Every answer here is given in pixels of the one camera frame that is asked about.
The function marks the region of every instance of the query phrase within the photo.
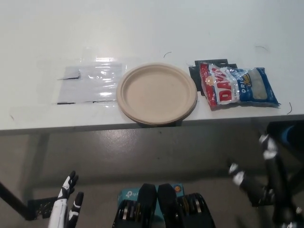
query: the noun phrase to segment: white table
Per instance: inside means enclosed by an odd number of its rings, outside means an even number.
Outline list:
[[[301,0],[40,0],[0,3],[0,132],[123,129],[138,125],[117,104],[55,105],[70,61],[99,57],[166,62],[187,73],[194,60],[227,58],[265,67],[279,109],[210,111],[198,104],[182,125],[304,114]]]

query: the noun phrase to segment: gray floor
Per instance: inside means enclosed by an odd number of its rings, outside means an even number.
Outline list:
[[[71,170],[85,199],[78,228],[111,227],[119,191],[142,183],[182,182],[199,192],[218,228],[269,228],[272,208],[252,208],[227,177],[227,156],[265,181],[257,135],[249,123],[0,137],[0,180],[20,199],[58,194]],[[289,171],[300,164],[282,151]],[[304,193],[295,196],[304,206]],[[0,200],[1,228],[46,228],[26,222]]]

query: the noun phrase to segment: paper plate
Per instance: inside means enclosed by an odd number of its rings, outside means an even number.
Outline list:
[[[117,88],[117,102],[132,120],[168,124],[182,119],[196,105],[197,91],[191,77],[167,64],[153,63],[127,72]]]

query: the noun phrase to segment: blue box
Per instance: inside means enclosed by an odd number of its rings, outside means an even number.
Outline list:
[[[182,184],[180,184],[180,183],[171,184],[171,186],[174,188],[177,197],[184,195],[184,188],[183,188]],[[137,200],[139,189],[140,188],[123,189],[118,195],[118,199],[117,199],[118,205],[120,205],[120,203],[123,200]],[[162,221],[164,221],[164,219],[163,219],[160,205],[157,200],[153,222],[162,222]]]

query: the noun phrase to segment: snack bag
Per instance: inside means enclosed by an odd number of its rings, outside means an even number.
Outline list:
[[[243,102],[279,106],[262,67],[232,69],[201,63],[199,69],[202,88],[211,109]]]

